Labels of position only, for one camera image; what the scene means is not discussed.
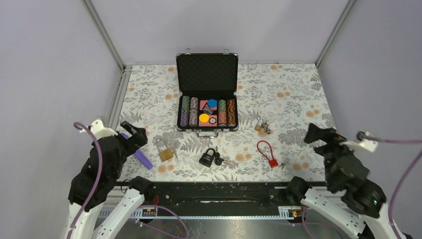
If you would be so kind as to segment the brass padlock long shackle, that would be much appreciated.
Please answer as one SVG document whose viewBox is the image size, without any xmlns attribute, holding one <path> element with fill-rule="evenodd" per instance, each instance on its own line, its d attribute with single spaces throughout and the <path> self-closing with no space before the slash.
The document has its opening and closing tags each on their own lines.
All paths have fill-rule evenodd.
<svg viewBox="0 0 422 239">
<path fill-rule="evenodd" d="M 169 147 L 166 140 L 159 138 L 156 140 L 155 145 L 162 162 L 169 161 L 172 158 L 177 158 L 176 152 Z"/>
</svg>

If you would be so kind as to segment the red cable lock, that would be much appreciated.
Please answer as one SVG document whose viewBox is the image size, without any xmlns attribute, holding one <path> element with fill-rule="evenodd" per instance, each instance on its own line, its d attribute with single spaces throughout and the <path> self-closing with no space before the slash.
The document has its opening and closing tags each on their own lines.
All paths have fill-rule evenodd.
<svg viewBox="0 0 422 239">
<path fill-rule="evenodd" d="M 269 155 L 267 155 L 260 147 L 261 144 L 265 144 L 269 149 Z M 274 157 L 273 148 L 271 144 L 265 140 L 260 140 L 256 144 L 258 152 L 267 159 L 268 164 L 271 168 L 276 168 L 279 166 L 277 159 Z"/>
</svg>

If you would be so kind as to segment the black padlock with keys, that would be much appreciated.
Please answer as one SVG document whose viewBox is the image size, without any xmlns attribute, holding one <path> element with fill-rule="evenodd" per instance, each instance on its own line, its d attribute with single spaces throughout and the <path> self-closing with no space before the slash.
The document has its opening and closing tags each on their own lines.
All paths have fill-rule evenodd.
<svg viewBox="0 0 422 239">
<path fill-rule="evenodd" d="M 208 168 L 210 168 L 213 163 L 220 166 L 223 162 L 224 159 L 221 158 L 220 154 L 213 148 L 208 148 L 199 158 L 199 164 Z"/>
</svg>

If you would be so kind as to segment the small brass padlock astronaut keychain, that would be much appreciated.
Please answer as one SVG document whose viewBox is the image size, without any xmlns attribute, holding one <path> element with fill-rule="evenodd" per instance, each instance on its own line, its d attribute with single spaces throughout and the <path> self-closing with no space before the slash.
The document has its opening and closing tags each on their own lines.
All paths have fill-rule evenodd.
<svg viewBox="0 0 422 239">
<path fill-rule="evenodd" d="M 266 134 L 271 133 L 271 129 L 269 128 L 268 121 L 266 119 L 262 119 L 261 117 L 257 118 L 256 125 L 254 130 L 257 132 L 264 131 Z"/>
</svg>

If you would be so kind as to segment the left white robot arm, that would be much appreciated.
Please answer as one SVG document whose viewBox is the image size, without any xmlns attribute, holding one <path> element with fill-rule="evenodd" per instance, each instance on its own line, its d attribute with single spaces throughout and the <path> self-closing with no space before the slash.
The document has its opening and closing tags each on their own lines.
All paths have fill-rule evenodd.
<svg viewBox="0 0 422 239">
<path fill-rule="evenodd" d="M 135 127 L 126 121 L 120 125 L 130 134 L 128 138 L 105 127 L 101 119 L 93 121 L 89 126 L 80 122 L 73 124 L 79 132 L 86 132 L 92 138 L 93 147 L 80 173 L 71 182 L 65 232 L 67 239 L 113 239 L 135 209 L 154 200 L 153 183 L 137 176 L 130 180 L 118 205 L 95 228 L 107 196 L 120 178 L 127 158 L 148 143 L 144 128 Z"/>
</svg>

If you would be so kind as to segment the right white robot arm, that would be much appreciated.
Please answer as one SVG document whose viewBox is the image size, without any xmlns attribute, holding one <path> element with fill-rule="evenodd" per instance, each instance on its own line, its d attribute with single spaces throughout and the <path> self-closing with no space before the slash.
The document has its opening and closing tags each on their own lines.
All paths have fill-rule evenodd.
<svg viewBox="0 0 422 239">
<path fill-rule="evenodd" d="M 304 143 L 321 140 L 314 152 L 324 159 L 325 185 L 328 192 L 344 192 L 341 201 L 348 211 L 329 201 L 309 182 L 293 177 L 285 197 L 292 205 L 302 204 L 337 225 L 352 239 L 410 239 L 399 230 L 392 216 L 392 202 L 382 188 L 368 179 L 369 169 L 355 156 L 355 151 L 374 152 L 382 139 L 370 132 L 358 132 L 354 141 L 347 140 L 334 128 L 320 128 L 310 123 Z"/>
</svg>

